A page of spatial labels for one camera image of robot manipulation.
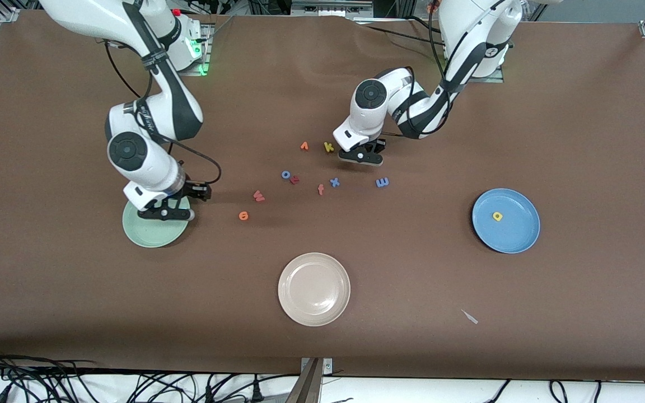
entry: table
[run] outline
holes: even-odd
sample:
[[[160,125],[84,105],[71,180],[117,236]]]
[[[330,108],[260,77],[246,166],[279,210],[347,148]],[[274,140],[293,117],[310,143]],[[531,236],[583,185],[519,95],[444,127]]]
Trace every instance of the table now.
[[[412,24],[386,26],[424,34]],[[181,239],[146,250],[123,234],[103,134],[133,95],[101,44],[23,11],[0,31],[0,350],[135,369],[286,373],[333,357],[350,375],[645,378],[645,39],[533,23],[514,41],[504,84],[469,85],[439,134],[392,138],[373,168],[323,142],[382,69],[409,64],[432,88],[425,44],[337,17],[236,17],[209,74],[184,78],[205,114],[187,145],[223,179]],[[115,57],[143,90],[137,57]],[[194,179],[215,173],[174,156]],[[527,252],[492,252],[471,229],[495,187],[540,213]],[[352,284],[317,329],[277,301],[282,268],[311,251]]]

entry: power cord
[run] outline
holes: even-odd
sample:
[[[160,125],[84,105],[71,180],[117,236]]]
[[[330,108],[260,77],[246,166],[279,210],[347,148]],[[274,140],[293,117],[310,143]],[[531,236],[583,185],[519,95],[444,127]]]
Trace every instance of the power cord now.
[[[258,374],[253,375],[253,396],[250,398],[252,403],[259,403],[265,400],[263,393],[260,393],[260,382],[258,382]]]
[[[432,30],[433,32],[436,32],[436,33],[438,33],[438,34],[440,34],[440,33],[441,33],[441,31],[440,31],[440,30],[438,30],[437,28],[434,28],[434,27],[433,27],[433,26],[431,26],[431,25],[428,25],[428,24],[427,24],[427,23],[426,23],[422,18],[419,18],[419,16],[409,15],[409,16],[406,16],[406,17],[405,17],[405,20],[413,20],[413,21],[417,21],[417,22],[419,22],[420,24],[422,24],[422,26],[424,26],[425,28],[427,28],[427,30]]]
[[[596,381],[596,392],[594,393],[593,396],[593,403],[599,403],[599,395],[601,394],[601,381]],[[554,385],[559,385],[559,388],[561,388],[561,395],[563,400],[559,399],[559,396],[556,395],[556,392],[554,392]],[[551,393],[551,396],[554,398],[554,400],[557,401],[557,403],[569,403],[569,398],[566,396],[566,389],[564,388],[564,384],[561,383],[561,381],[557,379],[553,379],[549,381],[549,393]]]
[[[36,362],[50,365],[41,369],[33,367],[22,367],[16,364],[17,360],[26,362]],[[30,355],[17,354],[0,354],[0,371],[2,380],[10,382],[11,387],[17,387],[23,390],[25,400],[31,403],[33,399],[36,403],[46,401],[55,401],[58,403],[78,403],[79,398],[71,382],[71,378],[77,378],[79,383],[84,387],[94,403],[99,403],[97,398],[91,393],[86,383],[82,380],[79,370],[76,367],[77,362],[88,362],[87,360],[51,360],[43,357],[31,357]],[[42,399],[27,387],[26,382],[39,383],[46,391],[46,398]],[[8,391],[5,390],[0,395],[0,400],[5,400]]]
[[[4,388],[2,393],[0,393],[0,403],[7,403],[8,393],[10,392],[12,385],[13,383],[10,383],[9,385],[7,385],[7,387]]]
[[[243,391],[243,390],[245,390],[246,388],[249,388],[249,387],[253,386],[256,382],[265,382],[265,381],[269,381],[269,380],[271,380],[271,379],[276,379],[276,378],[282,378],[282,377],[297,377],[297,376],[298,376],[298,374],[297,374],[297,373],[284,373],[284,374],[282,374],[282,375],[273,375],[272,377],[262,378],[262,379],[260,379],[260,380],[253,381],[253,382],[251,382],[251,383],[248,383],[248,385],[245,385],[244,387],[240,387],[240,388],[238,388],[237,390],[234,390],[233,392],[228,393],[228,395],[227,395],[227,396],[225,396],[225,397],[224,397],[224,398],[222,398],[221,400],[218,400],[218,401],[217,401],[217,403],[221,403],[222,401],[226,401],[226,400],[228,400],[228,399],[232,398],[233,396],[238,395],[238,393],[242,392],[242,391]]]
[[[507,379],[506,381],[504,381],[504,384],[502,385],[502,387],[500,387],[499,390],[497,390],[497,394],[494,395],[494,397],[492,397],[490,400],[487,400],[485,403],[497,403],[497,400],[499,400],[499,397],[502,395],[502,392],[504,392],[504,389],[507,387],[507,385],[509,385],[510,382],[512,382],[511,379]]]
[[[397,36],[403,36],[404,38],[415,39],[415,40],[417,40],[417,41],[423,41],[424,43],[425,43],[426,41],[428,41],[427,39],[425,39],[425,38],[420,38],[419,36],[413,36],[413,35],[403,34],[402,32],[396,32],[396,31],[384,30],[383,28],[378,28],[377,26],[369,26],[369,25],[365,25],[365,26],[366,26],[367,28],[371,29],[371,30],[380,31],[380,32],[386,32],[386,33],[388,33],[388,34],[397,35]],[[434,43],[435,43],[435,44],[438,44],[438,45],[443,45],[443,46],[445,45],[445,43],[438,43],[437,41],[435,41]]]
[[[135,95],[136,98],[139,99],[141,96],[138,94],[138,92],[136,92],[136,90],[133,89],[133,87],[131,87],[128,84],[128,81],[126,81],[126,79],[123,78],[123,75],[121,74],[121,72],[118,71],[118,67],[116,67],[116,63],[113,61],[113,57],[111,57],[111,51],[110,51],[110,49],[108,49],[108,46],[109,46],[108,44],[109,43],[110,43],[110,41],[108,39],[105,39],[103,41],[103,44],[106,47],[106,55],[108,56],[108,61],[110,61],[110,63],[111,63],[111,67],[113,67],[113,71],[116,72],[118,78],[120,78],[121,81],[123,81],[123,84],[133,93],[133,95]]]

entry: white plate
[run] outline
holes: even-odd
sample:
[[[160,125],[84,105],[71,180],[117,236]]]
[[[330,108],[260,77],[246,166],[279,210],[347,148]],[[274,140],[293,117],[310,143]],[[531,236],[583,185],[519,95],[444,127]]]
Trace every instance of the white plate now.
[[[278,299],[287,316],[298,324],[327,325],[348,306],[350,278],[332,256],[306,253],[291,260],[282,270]]]

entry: cable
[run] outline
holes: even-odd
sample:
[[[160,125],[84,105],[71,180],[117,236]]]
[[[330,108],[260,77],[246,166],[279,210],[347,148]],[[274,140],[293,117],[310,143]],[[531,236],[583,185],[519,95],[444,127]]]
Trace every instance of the cable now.
[[[564,397],[564,401],[559,400],[559,398],[556,396],[556,393],[554,392],[554,383],[558,383],[559,387],[561,387],[561,393]],[[566,389],[564,388],[564,385],[561,383],[561,381],[549,381],[549,393],[551,393],[551,396],[554,398],[554,400],[557,401],[557,403],[569,403],[568,398],[566,398]]]
[[[173,382],[170,382],[170,383],[161,381],[161,383],[164,383],[164,385],[166,385],[166,387],[162,388],[161,390],[158,391],[158,393],[156,393],[155,395],[152,395],[150,398],[148,398],[148,402],[152,403],[157,397],[159,397],[161,395],[165,395],[166,393],[171,393],[171,392],[178,392],[181,395],[181,403],[184,402],[184,395],[187,398],[189,398],[190,401],[193,401],[193,398],[191,398],[186,393],[185,390],[175,386],[176,383],[179,383],[179,382],[181,382],[182,380],[184,380],[185,378],[188,378],[188,377],[192,378],[193,374],[192,373],[187,373],[186,375],[183,375],[182,377],[177,378],[176,380],[174,380]]]
[[[125,78],[123,78],[123,76],[122,76],[121,72],[120,72],[120,71],[118,71],[118,67],[116,67],[116,63],[113,61],[113,57],[111,57],[111,51],[110,51],[110,49],[108,49],[108,43],[109,43],[109,41],[106,39],[106,40],[104,40],[104,41],[103,41],[103,43],[104,43],[104,46],[106,47],[106,55],[108,56],[108,61],[110,61],[110,62],[111,62],[111,67],[113,67],[114,71],[116,71],[116,74],[118,74],[118,78],[120,78],[120,79],[121,79],[121,81],[123,81],[123,83],[126,85],[126,87],[127,87],[131,92],[133,92],[133,95],[135,95],[135,96],[136,96],[136,98],[137,98],[137,99],[139,99],[141,96],[138,94],[138,92],[136,92],[136,90],[134,90],[134,89],[133,89],[133,87],[131,87],[130,85],[128,85],[128,81],[126,81],[126,79],[125,79]]]
[[[258,382],[264,382],[268,381],[271,379],[276,379],[276,378],[282,378],[282,377],[297,377],[297,373],[284,373],[283,375],[273,375],[272,377],[267,377],[261,380],[258,380]],[[234,395],[238,395],[241,391],[245,390],[246,388],[249,388],[253,386],[254,382],[248,383],[248,385],[245,385],[244,387],[238,388],[237,390],[234,390],[233,392],[229,393],[228,396],[225,396],[222,400],[218,400],[217,403],[220,403],[221,401],[226,401],[228,398]]]
[[[218,403],[223,403],[223,401],[230,400],[230,399],[232,399],[234,397],[242,397],[244,403],[248,403],[248,398],[245,395],[233,395],[233,396],[227,397],[227,398],[225,398],[223,400],[218,400]]]
[[[16,364],[16,360],[39,362],[47,365],[52,365],[52,367],[21,367],[20,365]],[[79,382],[82,383],[82,386],[85,388],[87,393],[89,393],[92,401],[98,403],[97,399],[95,398],[95,396],[93,396],[86,383],[83,382],[76,367],[77,362],[87,361],[51,360],[43,357],[31,357],[30,355],[0,354],[0,371],[2,372],[2,380],[10,382],[8,388],[17,387],[24,391],[25,400],[27,401],[27,403],[30,402],[31,397],[33,397],[37,403],[41,403],[42,401],[79,403],[79,399],[71,382],[72,377],[78,378]],[[34,381],[43,386],[43,388],[46,390],[46,398],[42,400],[38,395],[36,395],[36,393],[31,392],[31,390],[26,387],[25,381]],[[8,394],[8,390],[2,392],[2,395],[0,395],[0,400],[2,399],[2,396],[5,392],[7,392]]]
[[[596,387],[596,393],[593,396],[593,403],[599,403],[599,394],[601,393],[601,381],[596,381],[599,385]]]
[[[138,121],[138,117],[141,116],[140,108],[138,110],[136,110],[135,113],[136,113],[136,115],[135,115],[136,124],[138,124],[138,127],[143,128],[144,130],[148,130],[148,128],[146,128],[146,126],[143,125],[143,123]],[[181,147],[182,149],[184,149],[186,151],[189,151],[189,153],[193,153],[193,154],[199,156],[200,158],[203,158],[206,161],[208,161],[208,162],[212,163],[213,165],[215,165],[216,169],[218,169],[218,175],[212,181],[202,181],[205,184],[214,184],[214,183],[216,183],[217,181],[219,181],[221,179],[221,176],[223,175],[223,168],[221,168],[221,164],[219,164],[218,161],[214,160],[213,158],[210,158],[209,156],[205,155],[204,153],[202,153],[200,151],[195,150],[194,148],[190,148],[189,146],[184,145],[183,143],[181,143],[178,140],[173,140],[172,138],[168,138],[168,137],[166,137],[164,135],[160,135],[159,133],[156,133],[155,131],[148,131],[148,135],[150,135],[151,137],[154,137],[155,139],[158,139],[159,141],[173,143],[173,144]]]
[[[507,387],[507,385],[509,385],[510,382],[512,382],[511,379],[507,379],[506,381],[504,381],[504,384],[502,385],[502,387],[500,387],[499,390],[497,390],[497,394],[494,395],[494,397],[492,397],[491,400],[487,400],[486,403],[497,403],[497,400],[499,400],[499,396],[502,395],[502,392],[504,392],[504,389]]]
[[[434,41],[433,41],[433,37],[432,37],[432,16],[433,16],[433,14],[434,14],[434,8],[430,7],[429,15],[428,15],[428,21],[427,21],[427,28],[428,28],[427,31],[428,31],[428,36],[429,36],[429,46],[432,48],[432,54],[433,54],[433,57],[434,57],[434,61],[437,63],[437,69],[440,72],[440,76],[441,76],[440,80],[445,80],[447,69],[442,68],[442,64],[440,63],[440,56],[438,56],[438,54],[437,54],[437,48],[434,45]],[[454,55],[454,53],[455,52],[453,51],[452,54],[450,55],[450,60],[451,60],[452,56]],[[414,84],[415,84],[414,70],[412,69],[412,66],[407,66],[405,68],[410,72],[410,75],[412,76],[412,84],[410,84],[410,95],[409,95],[409,98],[408,98],[408,99],[411,99],[412,95],[414,94]],[[445,125],[445,123],[447,123],[447,118],[450,117],[450,111],[452,110],[452,107],[455,105],[455,102],[453,102],[451,100],[450,92],[448,92],[444,88],[443,88],[443,91],[445,92],[445,97],[447,98],[446,101],[445,101],[447,103],[447,108],[446,108],[445,112],[442,114],[442,117],[440,119],[440,123],[438,123],[437,127],[435,127],[435,129],[433,129],[433,130],[430,130],[428,132],[424,131],[424,128],[422,128],[422,130],[418,130],[414,126],[414,124],[412,123],[412,119],[410,118],[410,108],[412,107],[412,104],[410,104],[407,107],[407,110],[405,111],[406,114],[407,114],[407,122],[409,122],[410,128],[417,134],[417,136],[430,135],[432,133],[435,133],[438,130],[440,130],[442,128],[442,126]]]
[[[226,384],[226,382],[230,381],[234,377],[237,377],[238,375],[240,375],[240,374],[239,373],[231,373],[230,375],[228,375],[228,377],[226,377],[222,381],[216,383],[213,386],[213,397],[215,397],[216,393],[220,392],[221,388],[223,387],[223,385]]]
[[[419,22],[420,24],[422,24],[425,28],[427,28],[427,30],[429,30],[429,29],[431,28],[429,25],[427,25],[427,23],[426,23],[422,18],[419,18],[419,16],[409,15],[409,16],[406,16],[406,17],[405,17],[405,20],[414,20],[414,21],[417,21],[417,22]],[[440,33],[441,33],[441,31],[440,31],[440,30],[438,30],[437,28],[434,28],[434,27],[432,27],[432,31],[433,31],[433,32],[436,32],[436,33],[438,33],[438,34],[440,34]]]
[[[425,39],[425,38],[420,38],[419,36],[413,36],[413,35],[403,34],[403,33],[401,33],[401,32],[396,32],[396,31],[384,30],[384,29],[382,29],[382,28],[378,28],[377,26],[369,26],[369,25],[365,25],[365,26],[366,26],[367,28],[371,29],[371,30],[376,30],[376,31],[380,31],[380,32],[386,32],[386,33],[388,33],[388,34],[397,35],[397,36],[403,36],[404,38],[415,39],[415,40],[417,40],[417,41],[423,41],[424,43],[427,41],[427,39]],[[437,41],[435,41],[435,44],[443,45],[443,46],[445,45],[445,43],[438,43]]]
[[[250,396],[252,403],[260,403],[265,400],[265,396],[260,392],[260,382],[258,381],[258,374],[253,375],[253,395]]]

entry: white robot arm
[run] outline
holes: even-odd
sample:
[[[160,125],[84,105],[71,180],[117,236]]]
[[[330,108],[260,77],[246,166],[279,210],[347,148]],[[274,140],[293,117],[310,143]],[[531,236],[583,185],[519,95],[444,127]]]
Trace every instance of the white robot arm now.
[[[386,113],[405,137],[436,132],[469,79],[486,77],[502,64],[521,18],[520,0],[442,0],[438,21],[447,67],[440,84],[427,95],[407,68],[388,69],[361,82],[350,102],[350,116],[333,131],[342,148],[338,156],[381,165],[385,141],[379,135]]]
[[[169,35],[181,28],[165,0],[41,0],[46,12],[69,31],[106,38],[132,48],[161,88],[161,92],[133,102],[116,105],[108,113],[105,134],[108,157],[130,182],[124,188],[129,201],[148,219],[193,219],[187,209],[163,209],[156,203],[169,197],[193,196],[207,200],[210,187],[186,181],[182,167],[159,143],[194,137],[203,124],[198,102],[181,81],[164,46],[148,20]],[[185,57],[179,57],[185,64]]]

